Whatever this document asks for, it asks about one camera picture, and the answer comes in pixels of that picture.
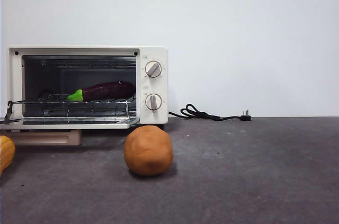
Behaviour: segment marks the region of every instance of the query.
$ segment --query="purple eggplant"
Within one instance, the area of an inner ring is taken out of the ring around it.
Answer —
[[[79,89],[67,97],[68,101],[96,101],[106,98],[129,98],[134,95],[136,88],[130,82],[116,81],[93,85]]]

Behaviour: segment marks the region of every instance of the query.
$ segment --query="toy squash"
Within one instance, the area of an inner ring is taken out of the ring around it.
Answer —
[[[0,136],[0,138],[0,174],[2,174],[4,169],[8,167],[13,160],[15,146],[10,138],[6,136]]]
[[[171,138],[156,126],[139,127],[127,136],[124,159],[127,166],[139,175],[160,174],[172,164]]]

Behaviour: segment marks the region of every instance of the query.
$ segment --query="toaster oven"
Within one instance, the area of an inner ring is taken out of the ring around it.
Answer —
[[[163,47],[11,47],[2,134],[22,145],[79,145],[81,130],[168,120]],[[68,101],[77,89],[129,82],[133,96]]]

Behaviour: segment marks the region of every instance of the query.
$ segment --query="black power cord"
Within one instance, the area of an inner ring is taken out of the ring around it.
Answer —
[[[171,115],[174,115],[176,117],[185,118],[185,119],[192,119],[192,118],[203,118],[203,119],[211,119],[213,121],[225,121],[229,119],[240,119],[241,121],[250,122],[252,120],[252,117],[248,115],[248,110],[246,111],[246,115],[241,115],[239,117],[233,116],[233,117],[218,117],[216,115],[210,115],[206,112],[200,112],[198,109],[195,108],[192,104],[187,104],[186,108],[180,109],[180,112],[183,115],[175,114],[172,112],[169,112]]]

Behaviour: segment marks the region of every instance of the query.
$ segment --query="brown ball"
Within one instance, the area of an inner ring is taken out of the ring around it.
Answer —
[[[124,159],[127,166],[139,175],[161,174],[173,160],[171,138],[156,126],[139,127],[127,136]]]

